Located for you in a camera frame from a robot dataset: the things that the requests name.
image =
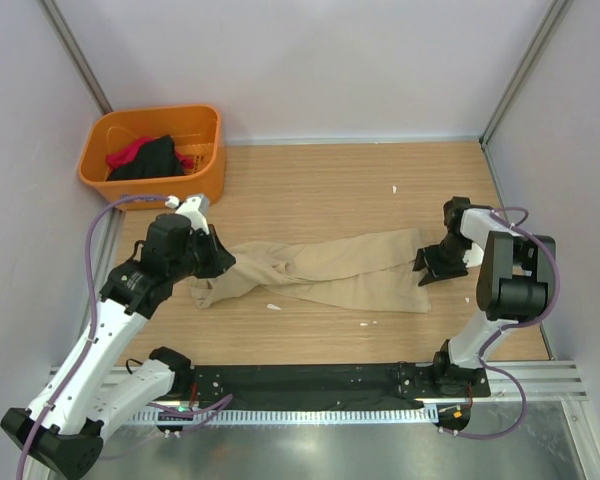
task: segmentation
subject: wooden table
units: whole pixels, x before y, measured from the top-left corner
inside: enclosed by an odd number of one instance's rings
[[[321,242],[406,227],[419,228],[428,245],[443,238],[442,205],[453,195],[498,203],[478,143],[233,147],[224,196],[209,219],[229,250],[252,240]],[[156,213],[126,214],[119,261]],[[428,286],[428,314],[351,311],[261,288],[199,310],[181,282],[119,363],[163,345],[194,364],[429,361],[476,310],[477,273]],[[492,358],[546,360],[547,352],[534,327],[514,333]]]

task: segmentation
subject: beige cloth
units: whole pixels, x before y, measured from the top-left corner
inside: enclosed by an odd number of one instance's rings
[[[416,229],[370,233],[331,242],[287,245],[251,242],[228,250],[236,264],[211,280],[191,280],[196,304],[240,297],[262,285],[288,297],[354,310],[430,310],[429,296],[412,272],[421,246]]]

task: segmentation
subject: clothing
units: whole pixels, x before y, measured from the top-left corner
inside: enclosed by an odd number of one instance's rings
[[[354,310],[426,313],[431,309],[413,261],[416,229],[371,233],[331,242],[288,245],[251,242],[228,250],[236,264],[210,280],[192,279],[196,305],[208,308],[262,285],[288,297]]]
[[[184,175],[183,168],[193,168],[193,160],[175,150],[173,139],[166,135],[153,139],[141,137],[119,152],[107,155],[111,173],[107,180]]]

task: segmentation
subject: orange basket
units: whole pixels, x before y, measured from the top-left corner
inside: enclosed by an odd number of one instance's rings
[[[105,159],[140,137],[170,135],[176,150],[193,158],[194,167],[184,176],[107,182]],[[82,152],[78,175],[104,198],[113,202],[127,195],[176,195],[183,200],[204,193],[217,202],[224,188],[227,163],[220,114],[206,105],[144,108],[105,115],[91,129]],[[162,202],[122,204],[121,210],[160,208]]]

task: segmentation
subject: reflective floor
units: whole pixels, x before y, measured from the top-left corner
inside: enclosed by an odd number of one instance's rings
[[[467,431],[495,432],[519,405],[477,404]],[[156,434],[123,427],[104,455]],[[222,428],[157,439],[115,461],[100,461],[86,480],[571,480],[584,479],[562,408],[532,403],[511,435],[475,441],[431,425]]]

